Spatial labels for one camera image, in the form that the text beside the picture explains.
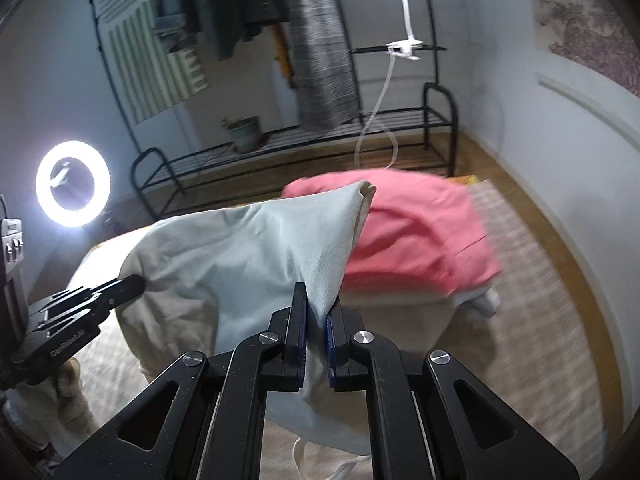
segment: red cloth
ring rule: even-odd
[[[434,288],[444,294],[485,285],[500,263],[464,186],[428,173],[353,170],[300,178],[283,198],[367,180],[377,191],[344,272],[343,288]]]

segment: hanging clothes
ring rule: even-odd
[[[327,132],[359,113],[356,80],[336,0],[287,0],[300,126]]]
[[[289,19],[286,0],[154,0],[156,34],[170,52],[202,31],[219,60],[233,56],[240,40]]]

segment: potted plant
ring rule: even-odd
[[[260,129],[260,117],[248,117],[237,121],[222,120],[222,125],[229,132],[229,137],[238,153],[249,153],[257,150],[267,140]]]

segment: gray striped towel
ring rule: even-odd
[[[360,111],[357,82],[335,0],[287,0],[300,126],[328,132]]]
[[[168,54],[152,31],[149,0],[96,0],[118,92],[138,124],[208,86],[194,48]]]

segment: metal pivot screw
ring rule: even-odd
[[[366,330],[360,330],[353,335],[353,338],[362,344],[371,343],[373,341],[373,334],[371,332],[367,332]]]
[[[445,365],[451,361],[451,357],[444,350],[434,350],[429,354],[429,359],[437,365]]]
[[[278,342],[280,336],[271,330],[267,330],[267,332],[262,332],[258,336],[258,341],[260,341],[263,345],[272,345]]]
[[[203,360],[200,352],[187,352],[182,356],[182,362],[187,366],[198,366]]]

